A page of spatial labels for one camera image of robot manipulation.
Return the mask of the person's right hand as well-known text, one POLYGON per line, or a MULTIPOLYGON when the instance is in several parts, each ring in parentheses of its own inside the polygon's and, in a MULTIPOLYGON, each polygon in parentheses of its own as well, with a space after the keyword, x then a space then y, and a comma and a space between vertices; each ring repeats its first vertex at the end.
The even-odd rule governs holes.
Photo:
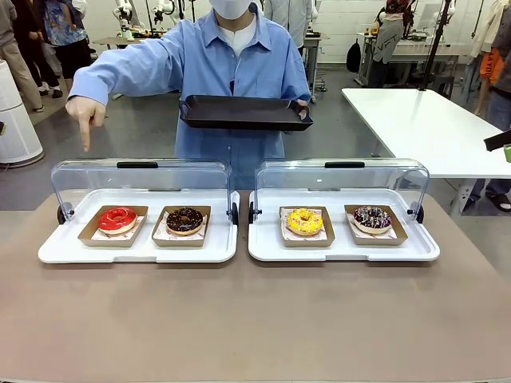
POLYGON ((65 109, 78 122, 83 148, 88 152, 91 128, 103 125, 106 107, 93 99, 75 96, 68 99, 65 109))

